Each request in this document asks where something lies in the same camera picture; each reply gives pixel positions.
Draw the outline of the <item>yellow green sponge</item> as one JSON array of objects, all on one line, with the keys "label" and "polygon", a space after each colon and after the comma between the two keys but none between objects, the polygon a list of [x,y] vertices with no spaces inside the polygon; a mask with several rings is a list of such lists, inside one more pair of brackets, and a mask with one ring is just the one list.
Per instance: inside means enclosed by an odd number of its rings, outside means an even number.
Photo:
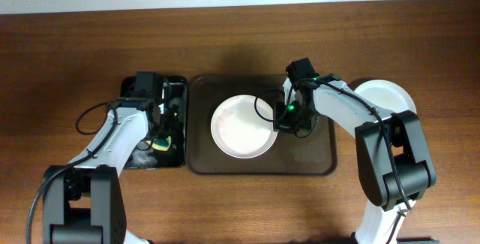
[{"label": "yellow green sponge", "polygon": [[171,147],[171,144],[172,144],[171,136],[155,137],[152,142],[152,148],[157,151],[166,152]]}]

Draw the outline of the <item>pink plate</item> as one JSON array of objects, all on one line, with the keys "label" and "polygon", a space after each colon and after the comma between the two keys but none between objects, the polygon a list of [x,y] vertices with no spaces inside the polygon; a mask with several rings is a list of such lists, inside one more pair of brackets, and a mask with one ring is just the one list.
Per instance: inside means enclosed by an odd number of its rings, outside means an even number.
[{"label": "pink plate", "polygon": [[268,120],[271,105],[252,95],[236,95],[223,101],[211,117],[211,136],[219,149],[234,158],[255,158],[267,152],[278,133]]}]

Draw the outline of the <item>white plate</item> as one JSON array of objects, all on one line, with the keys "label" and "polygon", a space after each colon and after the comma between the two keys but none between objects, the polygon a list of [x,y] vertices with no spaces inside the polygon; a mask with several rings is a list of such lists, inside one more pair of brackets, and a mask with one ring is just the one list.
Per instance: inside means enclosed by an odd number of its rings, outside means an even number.
[{"label": "white plate", "polygon": [[406,110],[417,113],[416,105],[408,92],[388,80],[368,80],[360,84],[354,92],[369,102],[395,113]]}]

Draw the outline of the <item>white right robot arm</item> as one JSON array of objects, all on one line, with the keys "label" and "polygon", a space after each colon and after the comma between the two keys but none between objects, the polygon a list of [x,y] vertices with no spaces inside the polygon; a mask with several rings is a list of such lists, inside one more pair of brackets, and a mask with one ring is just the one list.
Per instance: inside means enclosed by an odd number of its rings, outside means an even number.
[{"label": "white right robot arm", "polygon": [[325,116],[355,139],[358,177],[367,207],[354,243],[396,243],[413,205],[437,181],[420,118],[363,98],[337,75],[319,75],[307,58],[286,67],[284,100],[274,129],[308,137]]}]

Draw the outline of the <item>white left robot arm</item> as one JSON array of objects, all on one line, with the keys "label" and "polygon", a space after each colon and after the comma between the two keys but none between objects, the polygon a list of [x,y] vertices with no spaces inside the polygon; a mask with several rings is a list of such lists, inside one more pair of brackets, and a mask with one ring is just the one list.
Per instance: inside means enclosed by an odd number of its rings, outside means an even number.
[{"label": "white left robot arm", "polygon": [[103,104],[102,126],[66,165],[43,175],[34,202],[43,204],[45,243],[142,243],[128,230],[119,177],[124,169],[185,163],[188,82],[140,71]]}]

